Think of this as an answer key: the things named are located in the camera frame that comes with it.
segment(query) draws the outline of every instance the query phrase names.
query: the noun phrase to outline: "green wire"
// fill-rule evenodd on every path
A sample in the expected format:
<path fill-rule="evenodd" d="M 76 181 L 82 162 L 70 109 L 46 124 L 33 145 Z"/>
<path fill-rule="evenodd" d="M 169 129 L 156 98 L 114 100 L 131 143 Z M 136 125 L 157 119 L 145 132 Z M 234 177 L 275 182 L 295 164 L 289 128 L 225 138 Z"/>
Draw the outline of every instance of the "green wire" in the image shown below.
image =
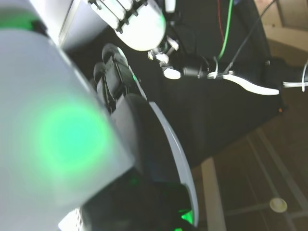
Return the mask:
<path fill-rule="evenodd" d="M 229 10 L 228 10 L 228 20 L 227 20 L 226 34 L 225 34 L 225 39 L 224 39 L 224 42 L 223 42 L 223 45 L 222 45 L 220 54 L 219 54 L 219 56 L 218 56 L 218 60 L 222 58 L 222 56 L 223 56 L 223 54 L 224 54 L 224 52 L 225 52 L 226 46 L 227 46 L 227 41 L 228 41 L 228 36 L 229 36 L 229 30 L 230 30 L 230 21 L 231 21 L 231 14 L 232 14 L 232 6 L 233 6 L 233 0 L 230 0 L 230 2 L 229 2 Z"/>

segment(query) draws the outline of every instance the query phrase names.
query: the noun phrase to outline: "red wire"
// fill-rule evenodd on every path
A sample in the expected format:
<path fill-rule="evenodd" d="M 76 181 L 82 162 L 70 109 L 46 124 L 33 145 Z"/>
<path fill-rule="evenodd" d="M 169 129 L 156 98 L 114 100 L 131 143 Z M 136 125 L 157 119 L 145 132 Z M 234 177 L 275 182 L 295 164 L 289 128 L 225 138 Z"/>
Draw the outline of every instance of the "red wire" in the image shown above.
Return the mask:
<path fill-rule="evenodd" d="M 222 44 L 225 40 L 225 36 L 223 35 L 222 25 L 221 25 L 221 17 L 220 17 L 220 0 L 217 0 L 217 15 L 218 15 L 218 23 L 219 23 L 219 29 L 220 29 L 220 35 Z"/>

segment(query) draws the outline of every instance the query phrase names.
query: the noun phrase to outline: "gray curved edge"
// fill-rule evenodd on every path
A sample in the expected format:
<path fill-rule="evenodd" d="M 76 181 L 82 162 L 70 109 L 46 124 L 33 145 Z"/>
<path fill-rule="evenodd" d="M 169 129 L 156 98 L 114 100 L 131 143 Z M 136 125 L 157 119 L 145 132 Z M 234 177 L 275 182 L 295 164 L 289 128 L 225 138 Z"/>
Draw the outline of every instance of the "gray curved edge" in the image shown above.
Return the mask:
<path fill-rule="evenodd" d="M 175 132 L 173 131 L 172 127 L 168 123 L 167 119 L 165 118 L 165 116 L 163 115 L 162 111 L 159 109 L 157 104 L 154 102 L 150 102 L 150 106 L 155 112 L 157 118 L 159 119 L 166 133 L 178 169 L 180 181 L 188 188 L 191 205 L 193 208 L 192 209 L 193 219 L 194 219 L 193 224 L 194 226 L 197 227 L 199 222 L 199 206 L 198 206 L 197 193 L 193 182 L 193 176 L 189 168 L 184 150 L 178 140 L 178 137 L 176 136 Z"/>

